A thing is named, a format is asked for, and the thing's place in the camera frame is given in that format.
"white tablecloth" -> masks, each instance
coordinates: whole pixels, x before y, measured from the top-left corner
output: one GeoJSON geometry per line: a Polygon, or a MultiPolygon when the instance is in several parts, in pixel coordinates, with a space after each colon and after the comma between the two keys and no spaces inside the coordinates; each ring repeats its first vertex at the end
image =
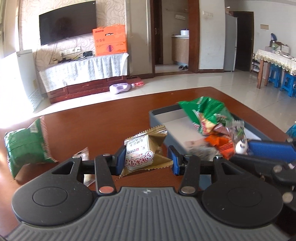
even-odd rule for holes
{"type": "Polygon", "coordinates": [[[279,54],[271,53],[262,49],[259,49],[255,55],[255,59],[260,61],[264,60],[272,64],[278,65],[290,72],[291,74],[296,74],[296,61],[288,59],[279,54]]]}
{"type": "Polygon", "coordinates": [[[127,57],[128,53],[87,57],[55,64],[39,73],[46,92],[50,92],[68,85],[127,75],[127,57]]]}

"tile floor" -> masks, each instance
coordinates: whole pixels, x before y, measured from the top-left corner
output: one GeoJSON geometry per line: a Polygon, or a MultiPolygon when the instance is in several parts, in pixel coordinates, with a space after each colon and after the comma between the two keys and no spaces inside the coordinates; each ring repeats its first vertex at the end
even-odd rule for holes
{"type": "Polygon", "coordinates": [[[144,82],[144,86],[117,95],[105,92],[52,105],[46,99],[38,106],[33,115],[40,116],[79,106],[145,94],[212,86],[258,112],[284,132],[296,121],[296,98],[288,97],[287,92],[281,92],[271,84],[267,87],[262,85],[261,89],[257,89],[257,78],[249,72],[180,74],[155,77],[144,80],[144,82]]]}
{"type": "Polygon", "coordinates": [[[179,70],[179,65],[176,64],[160,64],[155,65],[155,73],[166,73],[166,72],[178,72],[178,71],[187,71],[179,70]]]}

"gold snack package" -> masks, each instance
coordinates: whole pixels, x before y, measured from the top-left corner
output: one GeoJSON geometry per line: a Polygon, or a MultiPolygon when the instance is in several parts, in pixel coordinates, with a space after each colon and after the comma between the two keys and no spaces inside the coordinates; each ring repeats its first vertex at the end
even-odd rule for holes
{"type": "Polygon", "coordinates": [[[119,177],[138,170],[150,170],[172,166],[173,161],[164,157],[161,145],[168,131],[164,125],[153,127],[124,140],[126,157],[119,177]]]}

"flat screen tv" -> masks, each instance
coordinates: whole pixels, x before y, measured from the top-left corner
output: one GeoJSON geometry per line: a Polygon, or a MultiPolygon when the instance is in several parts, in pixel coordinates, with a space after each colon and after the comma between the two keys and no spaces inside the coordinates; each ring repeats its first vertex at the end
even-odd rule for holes
{"type": "Polygon", "coordinates": [[[92,33],[96,28],[96,1],[61,7],[39,15],[41,45],[92,33]]]}

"orange cardboard box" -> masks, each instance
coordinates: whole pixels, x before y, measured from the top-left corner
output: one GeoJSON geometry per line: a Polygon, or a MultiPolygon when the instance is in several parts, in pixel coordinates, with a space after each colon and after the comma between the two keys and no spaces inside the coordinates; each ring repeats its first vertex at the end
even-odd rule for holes
{"type": "Polygon", "coordinates": [[[125,25],[96,28],[93,29],[93,35],[96,56],[127,52],[125,25]]]}

